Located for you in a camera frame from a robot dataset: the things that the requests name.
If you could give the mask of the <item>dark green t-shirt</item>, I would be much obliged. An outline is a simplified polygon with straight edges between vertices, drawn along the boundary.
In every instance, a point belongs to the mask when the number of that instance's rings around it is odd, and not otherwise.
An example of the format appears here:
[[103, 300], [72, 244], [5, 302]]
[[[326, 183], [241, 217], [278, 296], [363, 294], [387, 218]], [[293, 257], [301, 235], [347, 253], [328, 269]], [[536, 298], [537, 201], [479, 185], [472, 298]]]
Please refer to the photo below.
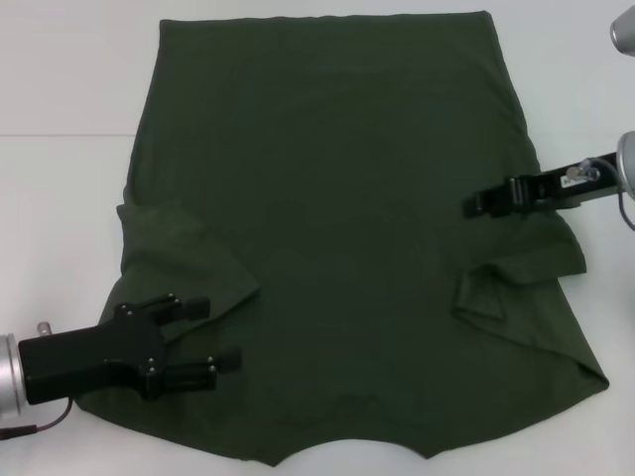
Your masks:
[[605, 391], [559, 284], [585, 270], [567, 224], [462, 214], [538, 169], [487, 12], [162, 22], [108, 301], [207, 297], [171, 361], [243, 366], [79, 406], [273, 466], [344, 439], [429, 458]]

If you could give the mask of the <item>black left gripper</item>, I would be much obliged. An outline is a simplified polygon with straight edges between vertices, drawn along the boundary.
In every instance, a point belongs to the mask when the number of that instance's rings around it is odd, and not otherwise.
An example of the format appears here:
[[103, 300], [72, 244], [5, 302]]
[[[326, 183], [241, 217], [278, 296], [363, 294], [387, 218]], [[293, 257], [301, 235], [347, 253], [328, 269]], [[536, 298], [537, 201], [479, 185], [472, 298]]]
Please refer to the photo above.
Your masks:
[[110, 387], [126, 387], [145, 399], [163, 394], [215, 390], [219, 375], [242, 368], [242, 351], [232, 348], [202, 361], [167, 365], [160, 326], [207, 319], [207, 297], [174, 294], [115, 309], [93, 327], [26, 339], [18, 344], [29, 404], [37, 405]]

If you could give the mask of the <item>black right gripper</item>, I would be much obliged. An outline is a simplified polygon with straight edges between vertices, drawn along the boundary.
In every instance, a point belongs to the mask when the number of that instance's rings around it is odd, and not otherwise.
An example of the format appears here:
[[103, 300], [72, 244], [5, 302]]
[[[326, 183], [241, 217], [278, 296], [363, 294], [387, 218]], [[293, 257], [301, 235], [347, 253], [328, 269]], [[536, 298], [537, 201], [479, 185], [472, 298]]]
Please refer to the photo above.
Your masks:
[[571, 209], [615, 194], [620, 185], [616, 154], [606, 154], [537, 175], [508, 178], [462, 203], [465, 218], [498, 218], [518, 212]]

